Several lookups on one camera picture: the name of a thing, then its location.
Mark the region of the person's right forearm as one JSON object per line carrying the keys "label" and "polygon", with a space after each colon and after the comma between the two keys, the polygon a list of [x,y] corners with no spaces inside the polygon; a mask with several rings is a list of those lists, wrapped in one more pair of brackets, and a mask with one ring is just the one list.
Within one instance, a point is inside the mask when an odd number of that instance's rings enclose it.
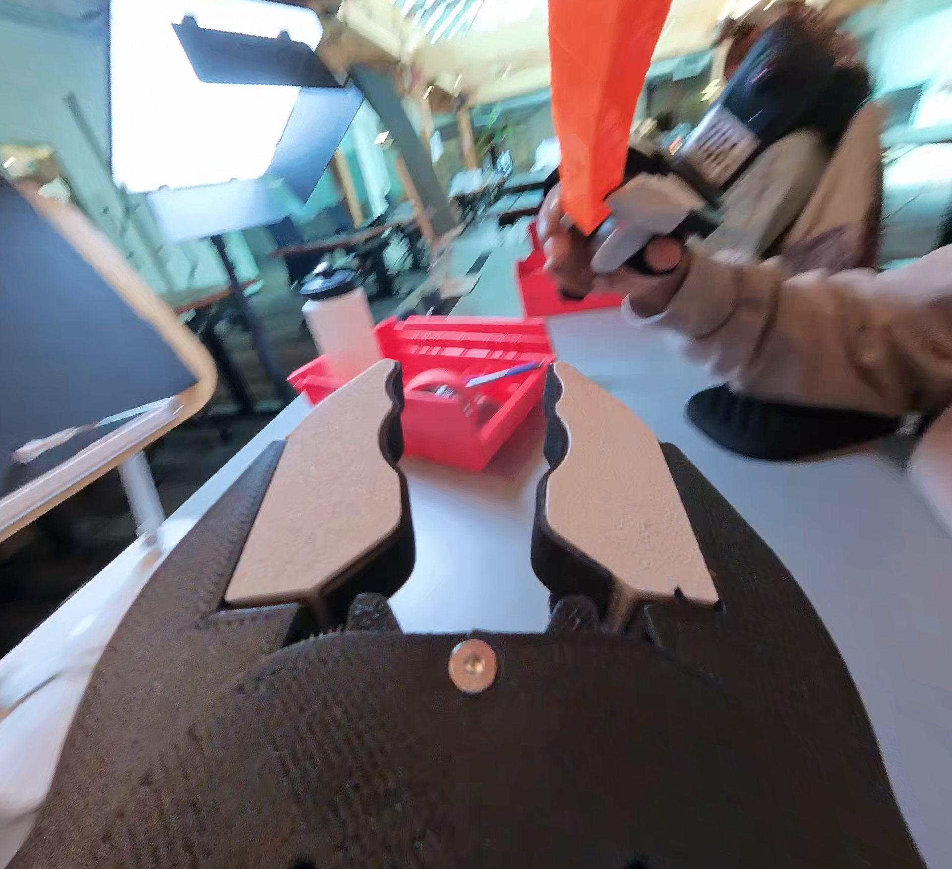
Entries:
{"label": "person's right forearm", "polygon": [[683,352],[755,399],[883,416],[941,413],[951,401],[951,248],[876,273],[789,277],[662,240],[678,265],[623,269],[627,304]]}

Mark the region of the red ribbed plastic crate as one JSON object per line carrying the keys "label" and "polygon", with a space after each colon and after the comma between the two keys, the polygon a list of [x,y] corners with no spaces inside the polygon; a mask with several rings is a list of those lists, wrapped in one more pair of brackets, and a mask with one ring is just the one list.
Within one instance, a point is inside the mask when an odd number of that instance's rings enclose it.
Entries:
{"label": "red ribbed plastic crate", "polygon": [[515,279],[525,315],[552,317],[576,315],[620,307],[624,296],[613,292],[597,292],[581,300],[568,300],[544,267],[544,256],[538,236],[537,222],[528,226],[531,251],[516,263]]}

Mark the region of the black elbow pad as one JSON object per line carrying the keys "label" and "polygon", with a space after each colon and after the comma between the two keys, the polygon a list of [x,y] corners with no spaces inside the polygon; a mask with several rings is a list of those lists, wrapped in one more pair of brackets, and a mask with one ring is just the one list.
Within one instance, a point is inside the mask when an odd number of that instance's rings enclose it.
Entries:
{"label": "black elbow pad", "polygon": [[771,462],[865,446],[895,434],[901,423],[900,418],[861,411],[753,399],[727,385],[693,395],[686,402],[685,416],[722,449]]}

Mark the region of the person's right hand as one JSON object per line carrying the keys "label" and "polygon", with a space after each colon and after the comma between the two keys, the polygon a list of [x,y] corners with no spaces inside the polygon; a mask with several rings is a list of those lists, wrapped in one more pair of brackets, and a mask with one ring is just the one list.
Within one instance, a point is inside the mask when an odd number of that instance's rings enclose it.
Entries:
{"label": "person's right hand", "polygon": [[559,183],[550,188],[541,203],[537,234],[544,266],[563,293],[624,294],[628,308],[637,318],[660,315],[683,286],[692,263],[687,246],[665,236],[647,245],[645,265],[652,270],[651,276],[628,267],[607,276],[595,275],[591,270],[592,238],[575,232],[565,219]]}

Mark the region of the orange segmented plastic bar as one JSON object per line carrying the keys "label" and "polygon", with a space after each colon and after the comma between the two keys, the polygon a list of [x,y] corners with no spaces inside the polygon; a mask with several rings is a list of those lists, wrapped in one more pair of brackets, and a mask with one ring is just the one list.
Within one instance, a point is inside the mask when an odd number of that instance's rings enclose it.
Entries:
{"label": "orange segmented plastic bar", "polygon": [[568,219],[591,235],[623,182],[641,90],[673,0],[547,0],[551,109]]}

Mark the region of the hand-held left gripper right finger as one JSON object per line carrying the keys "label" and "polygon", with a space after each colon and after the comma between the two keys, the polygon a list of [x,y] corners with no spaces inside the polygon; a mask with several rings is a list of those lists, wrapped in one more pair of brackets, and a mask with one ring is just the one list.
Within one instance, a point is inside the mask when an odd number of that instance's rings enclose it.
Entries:
{"label": "hand-held left gripper right finger", "polygon": [[620,399],[564,362],[543,393],[546,470],[531,565],[551,604],[591,601],[599,618],[643,603],[720,597],[660,442]]}

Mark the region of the studio light panel with flaps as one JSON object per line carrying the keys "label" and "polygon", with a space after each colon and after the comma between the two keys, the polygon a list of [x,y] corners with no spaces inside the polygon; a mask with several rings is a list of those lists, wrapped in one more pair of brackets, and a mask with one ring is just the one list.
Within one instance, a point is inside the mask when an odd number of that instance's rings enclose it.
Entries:
{"label": "studio light panel with flaps", "polygon": [[303,218],[364,102],[311,9],[110,0],[113,182],[172,243]]}

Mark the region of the white board stand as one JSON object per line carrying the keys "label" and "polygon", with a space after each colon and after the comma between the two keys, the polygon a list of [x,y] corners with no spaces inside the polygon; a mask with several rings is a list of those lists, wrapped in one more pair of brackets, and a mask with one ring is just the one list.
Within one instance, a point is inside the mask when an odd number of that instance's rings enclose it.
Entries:
{"label": "white board stand", "polygon": [[120,468],[137,539],[2,660],[2,830],[33,815],[48,794],[65,740],[106,645],[181,537],[138,454]]}

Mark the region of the black light stand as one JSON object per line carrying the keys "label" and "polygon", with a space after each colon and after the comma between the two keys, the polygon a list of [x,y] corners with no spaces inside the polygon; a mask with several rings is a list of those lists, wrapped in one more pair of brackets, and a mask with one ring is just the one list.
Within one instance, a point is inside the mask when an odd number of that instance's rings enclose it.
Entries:
{"label": "black light stand", "polygon": [[[237,277],[236,268],[229,254],[225,238],[221,234],[213,235],[210,238],[210,243],[219,257],[228,281],[228,297],[232,312],[237,313],[239,322],[244,326],[244,331],[249,336],[253,351],[258,353],[258,323],[245,296],[244,287]],[[215,361],[220,377],[225,381],[225,386],[237,406],[239,415],[243,417],[256,416],[258,414],[258,400],[255,399],[247,387],[244,375],[233,363],[231,355],[226,352],[223,343],[219,339],[211,339],[214,336],[214,327],[208,327],[207,339],[211,343],[208,349]]]}

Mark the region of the red divided plastic bin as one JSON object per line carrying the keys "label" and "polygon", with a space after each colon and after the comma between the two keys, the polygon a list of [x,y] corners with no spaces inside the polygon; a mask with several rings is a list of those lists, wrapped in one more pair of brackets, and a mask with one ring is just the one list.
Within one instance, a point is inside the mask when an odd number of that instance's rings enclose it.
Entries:
{"label": "red divided plastic bin", "polygon": [[[386,438],[390,416],[405,453],[470,472],[484,470],[518,431],[554,361],[539,318],[411,315],[375,332],[385,357],[363,374],[339,385],[319,356],[290,375],[292,387],[323,415],[324,433],[359,450]],[[542,361],[530,374],[466,388],[472,376]]]}

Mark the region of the black board with wooden rim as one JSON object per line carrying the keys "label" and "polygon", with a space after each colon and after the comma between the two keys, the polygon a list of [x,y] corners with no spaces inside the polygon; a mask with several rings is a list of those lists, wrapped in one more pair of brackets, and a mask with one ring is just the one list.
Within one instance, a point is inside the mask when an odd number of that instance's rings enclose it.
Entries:
{"label": "black board with wooden rim", "polygon": [[1,539],[194,418],[205,346],[75,206],[1,192]]}

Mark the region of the white bottle with black lid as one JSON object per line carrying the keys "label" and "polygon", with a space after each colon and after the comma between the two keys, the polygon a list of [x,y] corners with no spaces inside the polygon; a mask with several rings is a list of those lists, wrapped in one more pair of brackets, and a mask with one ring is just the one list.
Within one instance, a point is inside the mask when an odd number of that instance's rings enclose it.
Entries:
{"label": "white bottle with black lid", "polygon": [[356,271],[345,267],[319,270],[302,284],[300,296],[305,324],[327,374],[339,385],[385,357]]}

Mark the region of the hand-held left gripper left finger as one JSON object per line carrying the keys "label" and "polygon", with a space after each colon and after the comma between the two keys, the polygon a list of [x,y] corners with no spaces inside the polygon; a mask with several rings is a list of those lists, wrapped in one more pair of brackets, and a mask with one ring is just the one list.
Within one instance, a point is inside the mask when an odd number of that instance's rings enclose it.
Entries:
{"label": "hand-held left gripper left finger", "polygon": [[409,580],[415,537],[404,455],[403,371],[381,360],[289,434],[224,594],[231,609],[302,605],[344,617]]}

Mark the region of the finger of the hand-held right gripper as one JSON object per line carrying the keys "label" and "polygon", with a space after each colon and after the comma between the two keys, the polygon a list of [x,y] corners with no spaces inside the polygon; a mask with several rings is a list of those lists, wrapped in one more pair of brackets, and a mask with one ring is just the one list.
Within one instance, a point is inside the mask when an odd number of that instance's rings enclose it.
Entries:
{"label": "finger of the hand-held right gripper", "polygon": [[706,200],[675,174],[641,173],[607,199],[609,218],[594,236],[591,272],[611,275],[626,268],[660,275],[648,263],[649,244],[669,239],[684,245],[706,237]]}

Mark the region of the blue and white pen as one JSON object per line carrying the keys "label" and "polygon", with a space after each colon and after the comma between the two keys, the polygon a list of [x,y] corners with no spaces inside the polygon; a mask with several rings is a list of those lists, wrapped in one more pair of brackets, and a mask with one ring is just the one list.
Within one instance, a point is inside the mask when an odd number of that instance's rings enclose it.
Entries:
{"label": "blue and white pen", "polygon": [[483,375],[472,376],[466,381],[466,388],[479,388],[483,386],[488,386],[490,384],[498,383],[508,379],[515,378],[521,375],[527,375],[532,372],[538,371],[541,368],[546,366],[546,362],[531,362],[531,363],[519,363],[515,366],[506,368],[505,370],[500,370],[496,372],[491,372]]}

